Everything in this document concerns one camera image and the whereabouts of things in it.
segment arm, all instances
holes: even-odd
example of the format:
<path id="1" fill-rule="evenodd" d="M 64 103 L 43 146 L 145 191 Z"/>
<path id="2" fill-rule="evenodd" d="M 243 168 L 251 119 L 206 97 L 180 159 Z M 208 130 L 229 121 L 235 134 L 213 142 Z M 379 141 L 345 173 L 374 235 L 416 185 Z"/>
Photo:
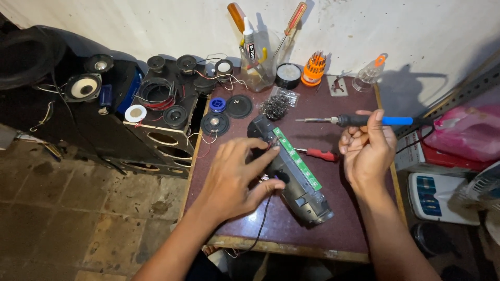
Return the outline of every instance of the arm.
<path id="1" fill-rule="evenodd" d="M 237 138 L 221 144 L 200 195 L 170 237 L 132 278 L 133 281 L 184 280 L 193 260 L 215 228 L 233 217 L 253 212 L 274 189 L 284 189 L 279 179 L 263 181 L 251 191 L 248 185 L 278 155 L 268 150 L 249 164 L 252 148 L 267 149 L 257 138 Z"/>
<path id="2" fill-rule="evenodd" d="M 357 114 L 370 115 L 369 111 Z M 415 245 L 384 184 L 396 151 L 383 110 L 371 114 L 367 127 L 350 127 L 339 141 L 347 180 L 356 194 L 378 280 L 441 280 Z"/>

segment concrete floor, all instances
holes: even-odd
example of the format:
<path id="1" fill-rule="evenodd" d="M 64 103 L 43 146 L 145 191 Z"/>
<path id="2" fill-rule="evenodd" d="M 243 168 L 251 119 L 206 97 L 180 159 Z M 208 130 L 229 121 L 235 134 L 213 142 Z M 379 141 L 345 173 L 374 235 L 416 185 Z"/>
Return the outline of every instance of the concrete floor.
<path id="1" fill-rule="evenodd" d="M 170 235 L 186 180 L 0 151 L 0 280 L 126 281 Z"/>

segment hand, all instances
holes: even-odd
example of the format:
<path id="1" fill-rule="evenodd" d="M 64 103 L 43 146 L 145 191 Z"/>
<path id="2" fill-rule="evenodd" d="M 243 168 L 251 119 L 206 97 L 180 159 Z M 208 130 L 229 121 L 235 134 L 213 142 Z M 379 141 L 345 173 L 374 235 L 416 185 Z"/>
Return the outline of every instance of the hand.
<path id="1" fill-rule="evenodd" d="M 342 133 L 338 148 L 344 155 L 344 171 L 356 192 L 370 186 L 384 186 L 386 171 L 396 155 L 397 139 L 391 126 L 382 126 L 384 110 L 358 110 L 370 115 L 367 126 L 348 127 Z"/>
<path id="2" fill-rule="evenodd" d="M 254 211 L 274 189 L 284 189 L 279 179 L 261 182 L 251 191 L 248 185 L 280 152 L 274 146 L 259 158 L 245 164 L 250 149 L 265 150 L 268 144 L 258 138 L 235 138 L 222 144 L 213 159 L 205 185 L 193 206 L 210 214 L 217 224 Z"/>

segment maroon tabletop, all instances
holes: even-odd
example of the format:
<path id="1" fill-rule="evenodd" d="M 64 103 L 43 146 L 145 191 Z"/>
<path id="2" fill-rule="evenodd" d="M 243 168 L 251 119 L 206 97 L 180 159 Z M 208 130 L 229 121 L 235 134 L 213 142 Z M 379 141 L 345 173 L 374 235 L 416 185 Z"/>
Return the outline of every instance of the maroon tabletop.
<path id="1" fill-rule="evenodd" d="M 328 118 L 342 113 L 354 113 L 356 110 L 377 109 L 375 91 L 361 93 L 351 86 L 352 77 L 345 78 L 348 85 L 347 97 L 332 97 L 328 89 L 326 77 L 318 93 L 317 88 L 309 88 L 300 84 L 294 91 L 300 94 L 297 106 L 290 107 L 288 114 L 274 124 L 284 133 L 295 148 L 315 148 L 322 151 L 339 153 L 338 141 L 343 128 L 329 123 L 303 123 L 295 119 L 307 117 Z M 259 105 L 269 96 L 271 90 L 253 93 L 243 85 L 234 84 L 234 90 L 229 91 L 217 86 L 212 98 L 229 99 L 233 95 L 245 94 L 253 101 L 252 113 L 244 119 L 230 118 L 230 129 L 223 136 L 217 137 L 212 144 L 200 143 L 198 158 L 192 170 L 186 211 L 192 204 L 204 185 L 205 178 L 220 144 L 236 137 L 247 136 L 248 124 L 259 114 Z M 342 164 L 326 162 L 301 154 L 303 161 L 323 186 L 321 192 L 328 200 L 335 216 L 323 224 L 306 228 L 299 224 L 284 201 L 275 195 L 270 201 L 265 224 L 260 235 L 261 241 L 321 248 L 326 250 L 345 251 L 353 253 L 368 253 L 367 240 L 360 221 L 356 199 L 351 187 L 343 176 Z M 386 186 L 395 200 L 395 191 L 390 171 L 386 175 Z M 260 204 L 257 211 L 246 217 L 229 221 L 222 225 L 215 234 L 223 236 L 255 239 L 262 223 L 266 200 Z"/>

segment cardboard box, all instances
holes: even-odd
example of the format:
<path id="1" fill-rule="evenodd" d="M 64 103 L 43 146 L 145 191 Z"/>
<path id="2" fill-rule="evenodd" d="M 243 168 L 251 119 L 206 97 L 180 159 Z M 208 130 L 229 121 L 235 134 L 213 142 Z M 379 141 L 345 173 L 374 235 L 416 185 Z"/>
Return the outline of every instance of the cardboard box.
<path id="1" fill-rule="evenodd" d="M 430 127 L 423 129 L 422 135 L 425 136 L 430 130 Z M 419 137 L 420 133 L 414 131 L 401 138 L 397 142 L 396 151 L 416 142 L 419 140 Z M 464 177 L 467 173 L 479 173 L 490 165 L 489 162 L 477 162 L 441 153 L 422 142 L 412 145 L 396 154 L 394 164 L 396 171 L 406 170 L 409 172 L 454 177 Z"/>

